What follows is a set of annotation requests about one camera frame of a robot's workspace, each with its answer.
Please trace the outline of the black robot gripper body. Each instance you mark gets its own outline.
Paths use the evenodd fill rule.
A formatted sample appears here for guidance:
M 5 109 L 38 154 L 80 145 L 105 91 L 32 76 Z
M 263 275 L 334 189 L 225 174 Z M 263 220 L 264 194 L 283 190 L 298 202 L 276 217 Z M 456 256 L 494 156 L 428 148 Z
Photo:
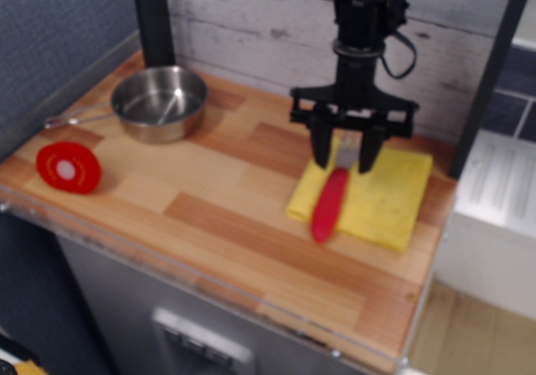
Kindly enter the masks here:
M 385 93 L 374 82 L 378 62 L 384 62 L 384 50 L 337 49 L 336 79 L 332 85 L 294 88 L 290 120 L 312 129 L 318 119 L 322 124 L 366 131 L 384 130 L 384 138 L 413 135 L 418 105 Z

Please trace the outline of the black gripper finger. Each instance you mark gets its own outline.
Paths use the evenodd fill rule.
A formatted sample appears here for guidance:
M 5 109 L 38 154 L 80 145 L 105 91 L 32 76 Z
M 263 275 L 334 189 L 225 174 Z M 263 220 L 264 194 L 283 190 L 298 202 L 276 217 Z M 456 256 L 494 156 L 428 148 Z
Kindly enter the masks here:
M 374 167 L 384 143 L 385 135 L 386 128 L 379 124 L 374 124 L 362 131 L 358 165 L 360 174 L 367 173 Z
M 319 167 L 326 168 L 331 156 L 334 126 L 321 117 L 313 116 L 309 130 L 315 162 Z

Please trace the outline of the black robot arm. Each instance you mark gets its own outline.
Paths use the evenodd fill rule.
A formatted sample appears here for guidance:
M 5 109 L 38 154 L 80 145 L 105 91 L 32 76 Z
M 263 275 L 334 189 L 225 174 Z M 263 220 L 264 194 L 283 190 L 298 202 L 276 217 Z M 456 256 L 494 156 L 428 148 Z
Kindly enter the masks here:
M 312 153 L 319 167 L 331 156 L 334 129 L 361 133 L 358 170 L 369 172 L 384 141 L 411 137 L 419 106 L 389 95 L 374 80 L 378 64 L 385 62 L 385 41 L 394 37 L 411 52 L 415 46 L 399 32 L 406 24 L 406 0 L 334 0 L 338 36 L 332 49 L 338 57 L 331 85 L 291 90 L 291 121 L 310 131 Z

